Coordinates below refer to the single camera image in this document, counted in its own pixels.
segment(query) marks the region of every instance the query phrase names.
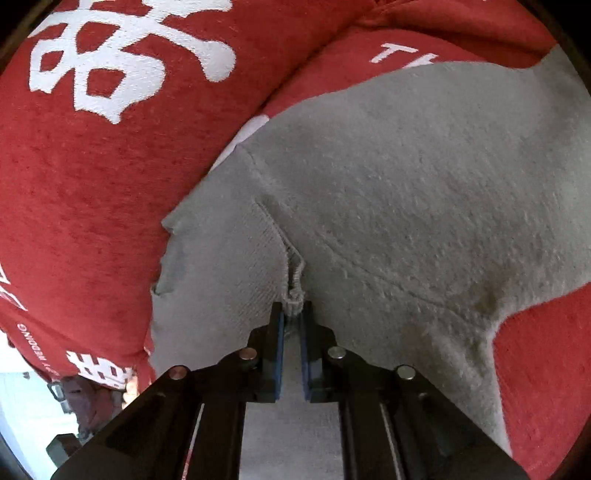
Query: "metal pin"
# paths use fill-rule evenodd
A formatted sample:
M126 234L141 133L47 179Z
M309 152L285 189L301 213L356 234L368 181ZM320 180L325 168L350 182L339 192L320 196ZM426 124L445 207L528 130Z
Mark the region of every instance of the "metal pin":
M238 352L240 360L254 360L257 356L257 352L254 348L246 347Z
M412 380L417 374L417 371L410 365L400 365L400 367L396 369L396 373L403 380Z
M187 376L188 372L189 371L186 367L182 365L176 365L175 367L172 367L170 370L168 370L168 376L173 380L182 380Z
M334 358L335 360L341 360L347 355L347 350L341 346L332 346L329 348L328 354L329 357Z

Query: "fuzzy gray fabric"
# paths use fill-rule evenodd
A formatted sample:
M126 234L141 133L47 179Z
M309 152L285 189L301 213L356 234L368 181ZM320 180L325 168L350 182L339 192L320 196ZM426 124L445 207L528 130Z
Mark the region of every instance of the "fuzzy gray fabric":
M244 346L274 300L301 300L301 275L341 345L415 365L509 451L492 340L590 280L589 139L559 48L531 69L439 63L296 105L164 221L154 368ZM248 407L243 479L342 477L336 408L303 402L297 342L284 399Z

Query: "white double happiness symbol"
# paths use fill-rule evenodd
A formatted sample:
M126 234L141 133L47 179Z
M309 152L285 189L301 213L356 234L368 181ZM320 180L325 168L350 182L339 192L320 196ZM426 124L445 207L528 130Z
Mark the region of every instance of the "white double happiness symbol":
M123 110L154 96L164 83L166 73L161 60L122 51L150 34L192 52L210 82L225 80L234 69L236 56L225 43L199 40L161 23L169 15L185 18L205 10L227 12L232 8L230 0L142 0L151 7L143 17L90 9L101 1L105 0L79 0L78 9L52 13L31 33L30 37L53 25L67 24L59 38L40 40L33 48L29 76L32 92L51 93L60 79L74 69L75 110L98 113L118 124ZM96 50L78 53L76 35L88 22L116 25L119 29ZM41 59L49 52L62 52L61 59L55 68L42 72ZM94 69L118 70L125 75L110 97L88 95L88 77Z

